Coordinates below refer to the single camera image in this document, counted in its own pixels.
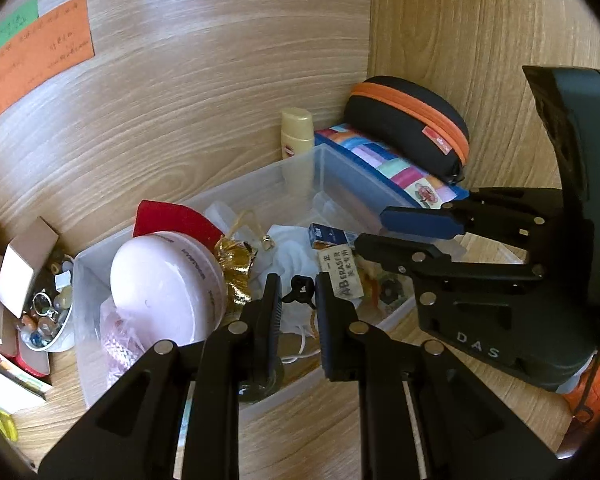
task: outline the pink round container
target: pink round container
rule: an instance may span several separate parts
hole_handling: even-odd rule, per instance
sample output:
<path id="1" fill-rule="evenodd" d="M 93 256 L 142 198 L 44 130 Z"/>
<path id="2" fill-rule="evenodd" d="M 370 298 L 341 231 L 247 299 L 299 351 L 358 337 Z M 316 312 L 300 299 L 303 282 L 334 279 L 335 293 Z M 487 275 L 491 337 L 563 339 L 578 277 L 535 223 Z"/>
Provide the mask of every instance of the pink round container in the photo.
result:
<path id="1" fill-rule="evenodd" d="M 202 341 L 226 308 L 226 284 L 213 254 L 184 234 L 132 238 L 111 264 L 111 295 L 144 348 L 161 339 L 178 346 Z"/>

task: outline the bowl of marbles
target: bowl of marbles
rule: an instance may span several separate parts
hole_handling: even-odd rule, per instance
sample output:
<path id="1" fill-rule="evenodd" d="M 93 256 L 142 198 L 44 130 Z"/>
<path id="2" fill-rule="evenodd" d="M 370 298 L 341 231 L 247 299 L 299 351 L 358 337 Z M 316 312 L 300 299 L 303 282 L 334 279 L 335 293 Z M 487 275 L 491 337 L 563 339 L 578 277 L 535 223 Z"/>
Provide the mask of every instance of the bowl of marbles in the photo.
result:
<path id="1" fill-rule="evenodd" d="M 21 338 L 36 352 L 64 352 L 75 343 L 74 260 L 54 250 L 36 278 L 20 319 Z"/>

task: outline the wood grain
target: wood grain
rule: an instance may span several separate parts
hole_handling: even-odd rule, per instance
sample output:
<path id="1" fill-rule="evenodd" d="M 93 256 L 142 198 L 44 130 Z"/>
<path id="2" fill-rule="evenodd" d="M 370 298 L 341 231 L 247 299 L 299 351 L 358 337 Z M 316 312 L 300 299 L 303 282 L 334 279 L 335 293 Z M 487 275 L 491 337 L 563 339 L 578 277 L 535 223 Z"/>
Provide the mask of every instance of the wood grain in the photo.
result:
<path id="1" fill-rule="evenodd" d="M 0 18 L 25 0 L 8 0 Z M 67 0 L 38 0 L 40 14 Z M 0 117 L 0 224 L 77 252 L 280 158 L 279 110 L 325 126 L 364 78 L 370 0 L 88 0 L 94 59 Z"/>
<path id="2" fill-rule="evenodd" d="M 370 74 L 458 108 L 469 184 L 558 184 L 520 65 L 600 68 L 600 28 L 579 0 L 89 0 L 96 57 L 0 118 L 0 220 L 13 232 L 41 214 L 78 250 L 128 224 L 141 198 L 177 200 L 275 160 L 280 107 L 326 124 L 364 78 L 370 2 Z M 463 243 L 471 260 L 501 256 Z M 392 335 L 426 338 L 414 313 Z M 557 448 L 570 420 L 559 396 L 462 359 Z M 48 405 L 16 416 L 37 461 L 82 412 L 72 352 L 53 380 Z M 354 384 L 321 381 L 244 424 L 242 478 L 357 478 L 357 406 Z"/>
<path id="3" fill-rule="evenodd" d="M 600 68 L 581 0 L 372 0 L 370 75 L 442 95 L 469 127 L 466 186 L 559 187 L 524 64 Z"/>

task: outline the gold foil wrapper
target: gold foil wrapper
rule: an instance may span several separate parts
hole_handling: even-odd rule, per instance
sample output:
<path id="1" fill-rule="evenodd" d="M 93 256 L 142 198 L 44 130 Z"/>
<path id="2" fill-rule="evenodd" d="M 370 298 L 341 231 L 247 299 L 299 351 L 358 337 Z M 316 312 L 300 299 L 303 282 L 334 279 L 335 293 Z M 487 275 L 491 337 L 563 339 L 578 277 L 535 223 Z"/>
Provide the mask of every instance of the gold foil wrapper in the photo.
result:
<path id="1" fill-rule="evenodd" d="M 257 253 L 247 242 L 225 236 L 218 240 L 214 248 L 214 256 L 222 268 L 228 291 L 223 324 L 237 320 L 242 308 L 251 301 L 249 275 Z"/>

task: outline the cardboard box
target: cardboard box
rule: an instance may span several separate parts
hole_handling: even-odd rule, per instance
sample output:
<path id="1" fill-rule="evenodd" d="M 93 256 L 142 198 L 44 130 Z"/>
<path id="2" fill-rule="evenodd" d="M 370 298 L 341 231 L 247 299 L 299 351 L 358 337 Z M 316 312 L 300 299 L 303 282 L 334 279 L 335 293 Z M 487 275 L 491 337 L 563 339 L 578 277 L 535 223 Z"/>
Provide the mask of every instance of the cardboard box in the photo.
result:
<path id="1" fill-rule="evenodd" d="M 17 318 L 57 241 L 56 232 L 38 217 L 7 246 L 0 269 L 0 301 Z"/>

